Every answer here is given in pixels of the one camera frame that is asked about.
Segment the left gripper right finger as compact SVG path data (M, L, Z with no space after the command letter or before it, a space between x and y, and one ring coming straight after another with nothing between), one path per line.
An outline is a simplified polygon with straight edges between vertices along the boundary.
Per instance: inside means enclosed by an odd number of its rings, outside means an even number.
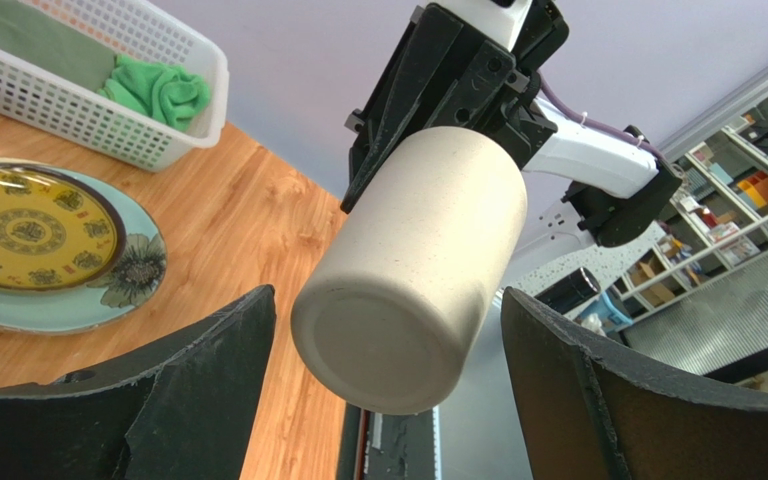
M768 479L768 393L694 375L525 292L501 337L536 479Z

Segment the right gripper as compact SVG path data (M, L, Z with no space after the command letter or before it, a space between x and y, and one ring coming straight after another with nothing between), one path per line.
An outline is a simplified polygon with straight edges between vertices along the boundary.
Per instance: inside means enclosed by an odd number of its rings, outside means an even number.
M511 51L441 6L426 6L403 33L365 107L354 113L349 213L393 150L409 135L460 127L489 137L524 167L557 130L533 102L539 68L567 40L552 1L533 1Z

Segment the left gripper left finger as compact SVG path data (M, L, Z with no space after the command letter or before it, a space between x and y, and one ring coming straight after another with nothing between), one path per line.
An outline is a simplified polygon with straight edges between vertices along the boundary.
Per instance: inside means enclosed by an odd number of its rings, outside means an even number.
M0 479L236 479L276 327L261 285L56 381L0 388Z

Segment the light blue flower plate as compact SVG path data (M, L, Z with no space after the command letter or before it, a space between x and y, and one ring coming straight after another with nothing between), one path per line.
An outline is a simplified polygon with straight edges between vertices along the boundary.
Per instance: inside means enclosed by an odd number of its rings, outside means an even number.
M110 184L75 171L46 167L96 189L120 214L124 251L110 271L89 283L54 291L0 289L1 330L65 334L96 328L142 307L157 292L168 263L165 241L151 215Z

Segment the beige cup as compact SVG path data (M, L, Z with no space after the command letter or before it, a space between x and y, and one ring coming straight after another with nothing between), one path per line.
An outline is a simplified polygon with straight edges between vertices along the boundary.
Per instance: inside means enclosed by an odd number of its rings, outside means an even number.
M294 301L311 373L360 408L428 410L454 390L527 214L508 153L435 127L385 161Z

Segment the yellow patterned plate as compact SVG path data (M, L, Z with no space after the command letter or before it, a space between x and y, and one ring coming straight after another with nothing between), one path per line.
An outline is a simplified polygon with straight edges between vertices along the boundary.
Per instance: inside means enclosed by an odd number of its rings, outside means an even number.
M70 175L0 163L0 289L54 291L102 277L126 244L109 200Z

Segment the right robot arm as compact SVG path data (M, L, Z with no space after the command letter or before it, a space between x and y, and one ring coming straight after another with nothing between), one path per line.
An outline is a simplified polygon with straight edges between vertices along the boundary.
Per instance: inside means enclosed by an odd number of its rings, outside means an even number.
M364 108L347 127L353 211L405 142L436 138L430 159L450 164L479 146L519 172L565 178L543 214L545 232L523 237L505 280L569 253L615 248L641 235L680 180L635 128L618 130L564 105L540 67L566 41L550 1L429 1L414 12Z

